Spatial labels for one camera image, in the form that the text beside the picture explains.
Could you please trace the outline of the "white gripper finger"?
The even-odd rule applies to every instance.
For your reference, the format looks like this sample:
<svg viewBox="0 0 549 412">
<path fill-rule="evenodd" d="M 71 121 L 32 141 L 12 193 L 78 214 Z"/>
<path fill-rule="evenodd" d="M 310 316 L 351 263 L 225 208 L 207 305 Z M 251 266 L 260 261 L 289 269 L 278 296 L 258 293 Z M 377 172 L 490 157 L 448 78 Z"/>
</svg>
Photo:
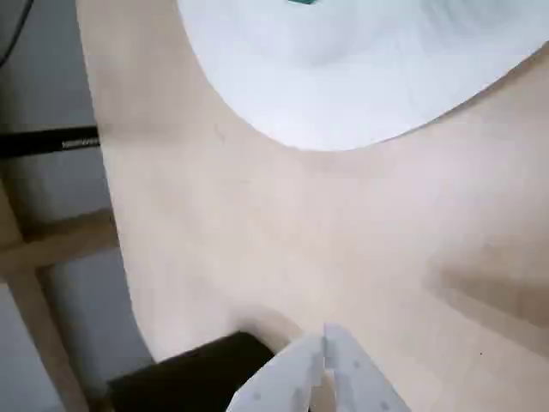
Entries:
<svg viewBox="0 0 549 412">
<path fill-rule="evenodd" d="M 290 343 L 238 389 L 229 409 L 299 412 L 310 409 L 312 389 L 323 376 L 323 339 L 302 336 Z"/>
<path fill-rule="evenodd" d="M 324 325 L 324 365 L 333 374 L 337 411 L 407 410 L 358 340 L 338 324 Z"/>
</svg>

